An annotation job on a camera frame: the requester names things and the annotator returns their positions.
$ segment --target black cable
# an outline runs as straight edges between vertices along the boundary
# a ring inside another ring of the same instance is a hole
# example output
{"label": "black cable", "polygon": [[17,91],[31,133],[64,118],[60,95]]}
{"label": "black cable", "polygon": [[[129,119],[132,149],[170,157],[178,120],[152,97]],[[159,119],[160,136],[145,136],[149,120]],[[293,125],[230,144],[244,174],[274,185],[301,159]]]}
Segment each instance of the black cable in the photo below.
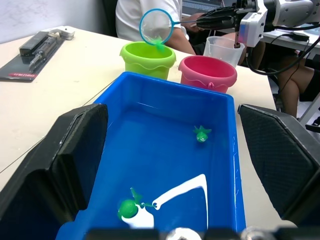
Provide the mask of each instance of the black cable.
{"label": "black cable", "polygon": [[263,71],[259,71],[256,70],[251,63],[251,58],[252,58],[252,47],[248,47],[248,56],[246,58],[246,62],[248,67],[250,68],[250,70],[256,74],[260,74],[260,75],[265,75],[265,76],[273,76],[273,75],[278,75],[281,74],[285,71],[287,71],[288,69],[292,68],[294,65],[296,65],[299,61],[301,61],[301,59],[304,58],[304,56],[306,56],[318,43],[320,42],[320,36],[318,37],[318,39],[301,55],[299,56],[293,63],[291,63],[290,65],[284,67],[283,69],[279,70],[279,71],[274,71],[274,72],[263,72]]}
{"label": "black cable", "polygon": [[[304,47],[304,49],[303,49],[303,51],[306,50],[306,48],[307,48],[307,46],[308,46],[308,44],[309,44],[309,41],[310,41],[310,40],[308,39],[308,40],[307,40],[307,43],[306,43],[306,45],[305,45],[305,47]],[[280,97],[280,94],[281,94],[282,91],[285,89],[287,83],[288,83],[289,80],[292,78],[292,76],[298,71],[299,67],[300,67],[300,61],[298,62],[298,67],[297,67],[296,70],[294,70],[294,72],[290,75],[290,77],[288,78],[288,80],[285,82],[283,88],[279,89],[279,91],[278,91],[278,96],[275,98],[275,101],[277,101],[277,99]]]}
{"label": "black cable", "polygon": [[274,43],[275,40],[277,40],[278,38],[280,37],[290,37],[291,34],[290,33],[284,33],[284,34],[281,34],[279,36],[277,36],[275,39],[273,39],[271,42],[270,42],[270,45],[272,45]]}
{"label": "black cable", "polygon": [[319,28],[320,24],[312,25],[312,26],[302,26],[302,27],[286,27],[286,26],[275,26],[275,29],[282,29],[288,31],[300,31],[300,30],[310,30]]}

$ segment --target blue net rim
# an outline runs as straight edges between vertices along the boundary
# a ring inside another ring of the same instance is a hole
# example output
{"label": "blue net rim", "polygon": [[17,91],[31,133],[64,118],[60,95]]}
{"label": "blue net rim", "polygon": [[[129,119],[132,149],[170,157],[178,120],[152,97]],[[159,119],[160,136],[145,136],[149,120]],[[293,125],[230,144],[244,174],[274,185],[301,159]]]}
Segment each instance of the blue net rim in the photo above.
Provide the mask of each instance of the blue net rim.
{"label": "blue net rim", "polygon": [[142,16],[142,18],[141,18],[140,25],[139,25],[140,36],[141,36],[142,40],[145,41],[147,44],[153,45],[153,46],[155,45],[155,44],[152,43],[152,42],[148,42],[148,41],[145,39],[145,37],[143,36],[142,32],[141,32],[142,22],[144,21],[145,16],[146,16],[148,13],[152,12],[152,11],[160,11],[160,12],[163,12],[163,13],[165,13],[165,14],[169,17],[169,19],[170,19],[170,22],[171,22],[171,31],[170,31],[168,37],[167,37],[165,40],[163,40],[163,42],[162,42],[162,44],[165,44],[165,43],[169,40],[169,38],[171,38],[171,35],[172,35],[173,31],[174,31],[174,21],[173,21],[172,17],[170,16],[170,14],[169,14],[167,11],[165,11],[165,10],[163,10],[163,9],[161,9],[161,8],[153,8],[153,9],[150,9],[149,11],[145,12],[145,14],[144,14],[144,15]]}

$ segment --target blue plastic tub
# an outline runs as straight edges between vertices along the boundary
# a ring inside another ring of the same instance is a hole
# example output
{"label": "blue plastic tub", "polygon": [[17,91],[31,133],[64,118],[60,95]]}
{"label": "blue plastic tub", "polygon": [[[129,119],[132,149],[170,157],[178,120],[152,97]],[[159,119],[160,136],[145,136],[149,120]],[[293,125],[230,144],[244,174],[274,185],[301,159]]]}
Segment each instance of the blue plastic tub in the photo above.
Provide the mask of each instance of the blue plastic tub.
{"label": "blue plastic tub", "polygon": [[[205,188],[184,190],[159,210],[146,207],[155,228],[205,232],[207,220],[209,228],[245,228],[231,96],[125,72],[95,103],[107,105],[109,120],[90,202],[56,239],[82,240],[91,228],[129,228],[117,213],[122,201],[133,199],[130,188],[152,203],[195,179],[206,180],[207,205]],[[200,125],[212,129],[202,143],[193,132]]]}

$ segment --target table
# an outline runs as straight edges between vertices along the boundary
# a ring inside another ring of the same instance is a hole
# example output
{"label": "table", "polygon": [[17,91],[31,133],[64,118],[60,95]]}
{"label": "table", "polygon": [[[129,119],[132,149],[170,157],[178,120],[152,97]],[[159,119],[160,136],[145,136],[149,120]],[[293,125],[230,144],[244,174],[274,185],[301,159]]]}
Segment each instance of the table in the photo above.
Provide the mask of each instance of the table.
{"label": "table", "polygon": [[[0,66],[17,55],[27,39],[1,44]],[[74,39],[61,46],[32,83],[0,82],[0,190],[58,116],[92,103],[124,71],[119,53],[127,42],[76,29]],[[180,82],[178,65],[188,54],[175,52],[168,80]],[[235,110],[242,103],[275,109],[267,77],[241,66],[236,69],[237,82],[227,92],[234,97]],[[292,226],[280,219],[255,172],[238,114],[236,124],[247,226]]]}
{"label": "table", "polygon": [[[263,33],[263,39],[265,43],[271,43],[276,37],[282,35],[282,34],[287,34],[292,31],[282,31],[282,30],[274,30],[270,32],[265,32]],[[308,46],[310,47],[317,39],[318,35],[308,33],[305,31],[294,31],[295,33],[301,33],[309,36],[309,44]],[[306,47],[307,42],[305,41],[295,41],[287,36],[281,36],[277,40],[275,40],[273,45],[279,45],[285,48],[290,48],[290,49],[295,49],[299,51],[303,51]],[[318,43],[310,52],[308,58],[313,59],[315,55],[320,55],[320,43]]]}

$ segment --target pink bucket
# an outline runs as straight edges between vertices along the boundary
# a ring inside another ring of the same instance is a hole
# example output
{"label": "pink bucket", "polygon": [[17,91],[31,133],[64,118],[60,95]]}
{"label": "pink bucket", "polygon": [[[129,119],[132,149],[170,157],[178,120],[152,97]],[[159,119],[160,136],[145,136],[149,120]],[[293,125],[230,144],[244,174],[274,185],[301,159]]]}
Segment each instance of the pink bucket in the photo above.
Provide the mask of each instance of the pink bucket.
{"label": "pink bucket", "polygon": [[226,93],[237,80],[233,66],[209,56],[188,56],[178,69],[182,72],[182,84],[220,93]]}

